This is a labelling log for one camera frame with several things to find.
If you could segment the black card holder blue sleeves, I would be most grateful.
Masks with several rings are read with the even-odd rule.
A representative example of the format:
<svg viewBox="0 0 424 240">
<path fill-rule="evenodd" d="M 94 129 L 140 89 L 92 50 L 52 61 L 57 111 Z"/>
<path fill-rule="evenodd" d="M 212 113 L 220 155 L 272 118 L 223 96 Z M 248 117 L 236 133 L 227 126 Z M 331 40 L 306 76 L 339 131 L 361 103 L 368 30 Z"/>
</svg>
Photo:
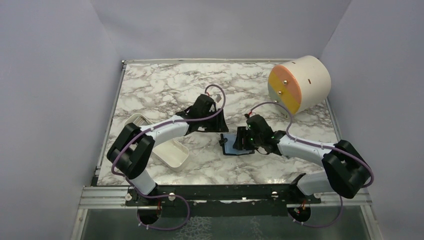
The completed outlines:
<svg viewBox="0 0 424 240">
<path fill-rule="evenodd" d="M 222 153 L 225 156 L 243 156 L 252 155 L 255 153 L 254 150 L 238 150 L 233 147 L 236 142 L 236 135 L 230 133 L 221 133 L 220 140 L 218 141 L 222 148 Z"/>
</svg>

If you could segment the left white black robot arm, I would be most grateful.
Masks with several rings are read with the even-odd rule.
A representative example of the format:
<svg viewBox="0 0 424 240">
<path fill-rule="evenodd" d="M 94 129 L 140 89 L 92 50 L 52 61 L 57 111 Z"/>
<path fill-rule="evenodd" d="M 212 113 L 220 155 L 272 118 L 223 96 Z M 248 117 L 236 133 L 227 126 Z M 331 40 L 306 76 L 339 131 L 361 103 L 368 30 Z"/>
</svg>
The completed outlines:
<svg viewBox="0 0 424 240">
<path fill-rule="evenodd" d="M 157 200 L 157 183 L 146 169 L 155 147 L 193 132 L 228 131 L 223 108 L 217 108 L 210 96 L 201 94 L 193 105 L 167 120 L 144 126 L 126 124 L 109 148 L 106 158 L 113 169 L 118 169 L 138 189 L 138 199 L 149 206 Z"/>
</svg>

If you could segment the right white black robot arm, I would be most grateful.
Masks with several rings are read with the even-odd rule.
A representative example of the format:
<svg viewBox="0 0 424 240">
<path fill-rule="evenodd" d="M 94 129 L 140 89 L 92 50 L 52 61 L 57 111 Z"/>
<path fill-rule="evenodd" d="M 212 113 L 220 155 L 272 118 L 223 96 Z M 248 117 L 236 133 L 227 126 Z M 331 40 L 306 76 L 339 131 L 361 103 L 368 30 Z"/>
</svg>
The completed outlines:
<svg viewBox="0 0 424 240">
<path fill-rule="evenodd" d="M 262 148 L 267 155 L 299 158 L 323 167 L 323 172 L 302 173 L 293 181 L 288 196 L 296 204 L 302 203 L 309 195 L 327 192 L 352 199 L 374 179 L 371 168 L 349 141 L 308 141 L 287 131 L 272 130 L 260 115 L 247 118 L 246 126 L 238 127 L 237 133 L 227 138 L 223 148 L 226 154 L 236 155 Z"/>
</svg>

